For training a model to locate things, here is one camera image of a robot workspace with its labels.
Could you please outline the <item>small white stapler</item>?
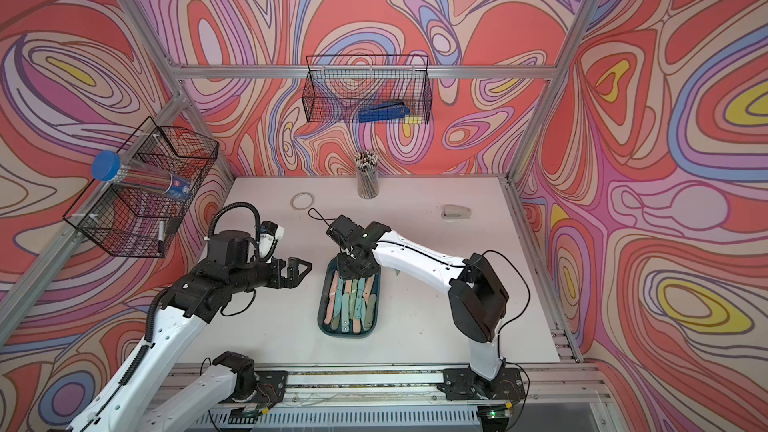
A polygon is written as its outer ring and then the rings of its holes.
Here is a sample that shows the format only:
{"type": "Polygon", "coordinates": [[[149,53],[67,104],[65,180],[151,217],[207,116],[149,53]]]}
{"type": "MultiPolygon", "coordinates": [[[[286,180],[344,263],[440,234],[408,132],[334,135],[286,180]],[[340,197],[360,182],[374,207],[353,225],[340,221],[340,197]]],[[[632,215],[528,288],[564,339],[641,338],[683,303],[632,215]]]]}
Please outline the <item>small white stapler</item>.
{"type": "Polygon", "coordinates": [[[455,204],[445,204],[441,211],[441,217],[446,221],[468,220],[471,215],[470,208],[455,204]]]}

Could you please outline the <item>dark teal storage tray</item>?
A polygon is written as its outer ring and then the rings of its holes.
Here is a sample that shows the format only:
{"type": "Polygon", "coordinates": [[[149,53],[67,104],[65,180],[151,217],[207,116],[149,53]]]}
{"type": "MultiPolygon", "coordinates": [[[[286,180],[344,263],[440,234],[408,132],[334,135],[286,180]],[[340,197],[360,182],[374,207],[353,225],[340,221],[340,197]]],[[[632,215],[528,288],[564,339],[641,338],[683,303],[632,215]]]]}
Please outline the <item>dark teal storage tray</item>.
{"type": "Polygon", "coordinates": [[[332,337],[363,338],[376,327],[379,313],[381,275],[367,279],[341,279],[336,259],[326,269],[321,290],[317,323],[320,330],[332,337]],[[323,323],[328,303],[329,287],[334,273],[339,281],[335,300],[335,314],[330,325],[323,323]]]}

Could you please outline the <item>aluminium rail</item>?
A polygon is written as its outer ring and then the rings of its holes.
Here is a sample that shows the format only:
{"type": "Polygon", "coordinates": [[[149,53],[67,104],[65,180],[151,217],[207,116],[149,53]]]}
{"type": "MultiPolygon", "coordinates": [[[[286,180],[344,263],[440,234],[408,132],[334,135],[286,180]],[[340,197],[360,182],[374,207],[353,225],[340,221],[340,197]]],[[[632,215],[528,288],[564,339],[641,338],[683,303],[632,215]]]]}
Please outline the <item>aluminium rail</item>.
{"type": "MultiPolygon", "coordinates": [[[[289,367],[282,386],[284,406],[443,404],[438,385],[445,365],[289,367]]],[[[576,363],[526,364],[522,380],[528,402],[599,402],[612,400],[604,376],[594,366],[576,363]]]]}

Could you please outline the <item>blue capped clear tube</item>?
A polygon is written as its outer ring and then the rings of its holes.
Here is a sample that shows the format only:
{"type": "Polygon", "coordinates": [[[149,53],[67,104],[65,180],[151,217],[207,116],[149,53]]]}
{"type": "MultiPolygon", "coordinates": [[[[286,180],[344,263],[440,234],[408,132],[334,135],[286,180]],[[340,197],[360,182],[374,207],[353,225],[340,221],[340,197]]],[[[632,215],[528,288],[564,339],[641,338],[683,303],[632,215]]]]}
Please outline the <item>blue capped clear tube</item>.
{"type": "Polygon", "coordinates": [[[144,190],[176,201],[191,197],[192,184],[160,167],[123,158],[113,151],[102,151],[92,162],[94,180],[144,190]]]}

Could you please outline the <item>clear pencil cup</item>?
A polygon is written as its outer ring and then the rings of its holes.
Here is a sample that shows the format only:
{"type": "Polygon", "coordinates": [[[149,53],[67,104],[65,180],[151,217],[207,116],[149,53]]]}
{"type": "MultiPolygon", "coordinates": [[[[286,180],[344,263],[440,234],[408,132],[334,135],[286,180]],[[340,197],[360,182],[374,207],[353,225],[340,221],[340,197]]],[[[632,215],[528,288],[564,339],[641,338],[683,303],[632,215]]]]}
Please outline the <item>clear pencil cup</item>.
{"type": "Polygon", "coordinates": [[[355,157],[357,190],[363,199],[373,199],[379,193],[378,156],[374,151],[360,151],[355,157]]]}

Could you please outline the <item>masking tape roll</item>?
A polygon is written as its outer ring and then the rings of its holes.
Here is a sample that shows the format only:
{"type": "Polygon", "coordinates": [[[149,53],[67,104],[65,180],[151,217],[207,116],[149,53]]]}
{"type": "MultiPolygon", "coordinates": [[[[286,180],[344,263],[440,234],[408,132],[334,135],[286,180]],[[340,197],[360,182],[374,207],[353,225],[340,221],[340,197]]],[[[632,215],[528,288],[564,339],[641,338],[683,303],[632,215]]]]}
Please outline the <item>masking tape roll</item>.
{"type": "Polygon", "coordinates": [[[315,196],[311,192],[298,192],[295,194],[289,202],[292,209],[296,211],[306,211],[312,208],[315,204],[315,196]]]}

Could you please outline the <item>black marker in basket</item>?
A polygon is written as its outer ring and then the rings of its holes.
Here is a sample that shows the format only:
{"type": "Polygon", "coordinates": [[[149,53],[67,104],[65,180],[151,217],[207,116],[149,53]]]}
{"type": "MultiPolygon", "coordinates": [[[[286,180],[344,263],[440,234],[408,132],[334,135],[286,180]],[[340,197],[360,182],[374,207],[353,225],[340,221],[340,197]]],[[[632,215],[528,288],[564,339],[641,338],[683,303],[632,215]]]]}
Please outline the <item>black marker in basket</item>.
{"type": "Polygon", "coordinates": [[[157,252],[165,255],[165,223],[162,220],[157,223],[157,252]]]}

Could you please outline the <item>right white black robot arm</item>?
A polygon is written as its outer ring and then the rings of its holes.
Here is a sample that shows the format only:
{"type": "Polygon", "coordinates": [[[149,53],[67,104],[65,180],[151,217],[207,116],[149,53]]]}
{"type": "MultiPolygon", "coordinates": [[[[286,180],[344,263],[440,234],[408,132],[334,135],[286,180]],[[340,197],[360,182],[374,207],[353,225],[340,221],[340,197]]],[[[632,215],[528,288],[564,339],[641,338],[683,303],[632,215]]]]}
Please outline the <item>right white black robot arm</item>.
{"type": "Polygon", "coordinates": [[[498,376],[502,359],[496,328],[506,315],[509,294],[484,255],[449,256],[382,223],[362,227],[345,215],[329,223],[326,235],[340,248],[337,271],[342,278],[369,278],[389,268],[445,295],[455,327],[469,340],[470,370],[486,381],[498,376]]]}

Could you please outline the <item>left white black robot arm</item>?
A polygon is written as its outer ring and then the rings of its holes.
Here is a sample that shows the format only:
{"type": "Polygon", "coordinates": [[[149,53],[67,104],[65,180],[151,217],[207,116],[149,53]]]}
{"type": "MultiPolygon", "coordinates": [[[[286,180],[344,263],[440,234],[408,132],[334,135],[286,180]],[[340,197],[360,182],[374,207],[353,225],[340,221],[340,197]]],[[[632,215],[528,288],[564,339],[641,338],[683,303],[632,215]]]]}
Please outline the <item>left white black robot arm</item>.
{"type": "Polygon", "coordinates": [[[281,228],[263,222],[250,203],[220,209],[208,229],[205,257],[155,296],[142,340],[68,430],[185,431],[222,401],[251,400],[260,388],[254,361],[225,351],[182,391],[149,406],[178,359],[235,295],[294,289],[311,272],[308,261],[276,258],[281,237],[281,228]]]}

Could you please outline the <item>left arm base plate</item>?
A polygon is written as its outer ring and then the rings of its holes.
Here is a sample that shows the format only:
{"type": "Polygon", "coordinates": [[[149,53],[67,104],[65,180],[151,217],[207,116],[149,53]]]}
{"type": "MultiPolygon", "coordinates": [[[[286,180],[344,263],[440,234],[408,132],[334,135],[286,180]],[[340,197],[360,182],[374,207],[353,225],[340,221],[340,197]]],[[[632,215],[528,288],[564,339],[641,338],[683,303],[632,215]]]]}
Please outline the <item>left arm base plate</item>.
{"type": "Polygon", "coordinates": [[[286,392],[287,371],[236,372],[234,390],[223,402],[271,405],[281,403],[286,392]]]}

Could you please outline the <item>blue tool in basket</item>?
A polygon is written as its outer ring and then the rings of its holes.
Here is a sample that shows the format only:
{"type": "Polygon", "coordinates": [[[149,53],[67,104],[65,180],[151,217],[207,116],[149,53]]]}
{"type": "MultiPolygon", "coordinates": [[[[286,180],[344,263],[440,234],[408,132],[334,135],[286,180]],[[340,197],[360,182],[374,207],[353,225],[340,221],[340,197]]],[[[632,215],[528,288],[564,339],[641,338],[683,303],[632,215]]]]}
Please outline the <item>blue tool in basket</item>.
{"type": "Polygon", "coordinates": [[[388,101],[361,108],[358,112],[360,123],[400,120],[411,114],[404,101],[388,101]]]}

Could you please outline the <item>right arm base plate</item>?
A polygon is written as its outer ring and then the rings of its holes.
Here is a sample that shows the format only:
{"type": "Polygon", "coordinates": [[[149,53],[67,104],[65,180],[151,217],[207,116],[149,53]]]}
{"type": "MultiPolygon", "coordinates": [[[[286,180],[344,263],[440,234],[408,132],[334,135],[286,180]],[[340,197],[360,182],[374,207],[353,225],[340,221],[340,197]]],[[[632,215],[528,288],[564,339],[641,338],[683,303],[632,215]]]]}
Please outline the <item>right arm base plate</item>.
{"type": "Polygon", "coordinates": [[[443,382],[436,385],[449,401],[505,400],[516,403],[527,395],[518,368],[502,367],[493,379],[485,379],[469,367],[447,368],[443,382]]]}

